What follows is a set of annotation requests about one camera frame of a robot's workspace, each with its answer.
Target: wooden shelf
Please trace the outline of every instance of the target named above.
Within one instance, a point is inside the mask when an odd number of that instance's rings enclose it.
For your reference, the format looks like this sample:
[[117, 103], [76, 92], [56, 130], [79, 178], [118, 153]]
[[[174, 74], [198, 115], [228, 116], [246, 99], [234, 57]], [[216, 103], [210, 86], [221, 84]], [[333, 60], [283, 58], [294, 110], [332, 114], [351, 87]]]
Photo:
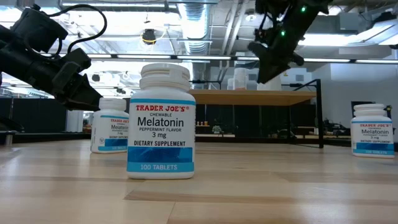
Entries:
[[316, 97], [311, 91], [190, 90], [197, 104], [291, 106]]

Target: white supplement bottle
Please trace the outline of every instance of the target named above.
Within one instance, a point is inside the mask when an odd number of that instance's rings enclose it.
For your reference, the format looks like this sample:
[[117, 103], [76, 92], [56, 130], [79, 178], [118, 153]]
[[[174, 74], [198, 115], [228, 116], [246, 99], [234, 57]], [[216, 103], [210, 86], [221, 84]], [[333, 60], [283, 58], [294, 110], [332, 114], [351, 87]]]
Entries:
[[394, 158], [392, 121], [383, 104], [354, 106], [351, 120], [351, 147], [355, 156]]
[[91, 151], [95, 153], [114, 153], [127, 151], [129, 137], [129, 114], [126, 100], [101, 98], [100, 110], [94, 112], [91, 129]]
[[133, 179], [187, 179], [194, 173], [195, 99], [189, 70], [153, 63], [130, 100], [127, 174]]

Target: white bottle cap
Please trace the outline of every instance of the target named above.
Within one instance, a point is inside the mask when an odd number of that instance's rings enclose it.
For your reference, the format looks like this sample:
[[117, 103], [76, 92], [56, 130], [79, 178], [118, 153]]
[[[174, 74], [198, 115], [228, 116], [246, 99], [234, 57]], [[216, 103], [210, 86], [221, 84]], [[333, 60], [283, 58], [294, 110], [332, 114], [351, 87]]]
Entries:
[[191, 87], [189, 83], [190, 72], [183, 66], [169, 63], [152, 63], [145, 65], [141, 70], [139, 86], [171, 86], [188, 91]]
[[114, 110], [126, 110], [126, 100], [115, 99], [115, 98], [100, 98], [99, 108], [102, 109], [114, 109]]
[[371, 103], [371, 104], [366, 104], [366, 105], [356, 105], [354, 106], [354, 110], [359, 111], [359, 110], [384, 110], [386, 106], [381, 103]]

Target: bottle label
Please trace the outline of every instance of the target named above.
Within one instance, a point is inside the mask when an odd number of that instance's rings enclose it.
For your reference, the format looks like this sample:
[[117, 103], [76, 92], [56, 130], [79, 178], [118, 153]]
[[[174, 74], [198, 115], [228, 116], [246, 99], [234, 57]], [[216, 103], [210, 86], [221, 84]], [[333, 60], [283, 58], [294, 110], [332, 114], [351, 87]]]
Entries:
[[354, 153], [394, 155], [392, 121], [352, 121], [351, 132]]
[[195, 102], [130, 100], [128, 172], [192, 172]]
[[101, 115], [95, 121], [94, 136], [99, 151], [127, 150], [129, 118], [124, 116]]

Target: light wood surface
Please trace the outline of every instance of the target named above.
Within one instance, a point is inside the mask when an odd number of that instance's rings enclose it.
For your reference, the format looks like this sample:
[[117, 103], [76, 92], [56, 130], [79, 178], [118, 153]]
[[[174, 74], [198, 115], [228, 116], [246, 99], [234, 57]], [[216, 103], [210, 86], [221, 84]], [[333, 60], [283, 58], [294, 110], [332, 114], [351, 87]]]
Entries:
[[311, 91], [190, 90], [197, 104], [290, 106], [311, 100]]
[[197, 143], [188, 180], [129, 180], [90, 141], [0, 146], [0, 223], [398, 223], [398, 161], [350, 149]]

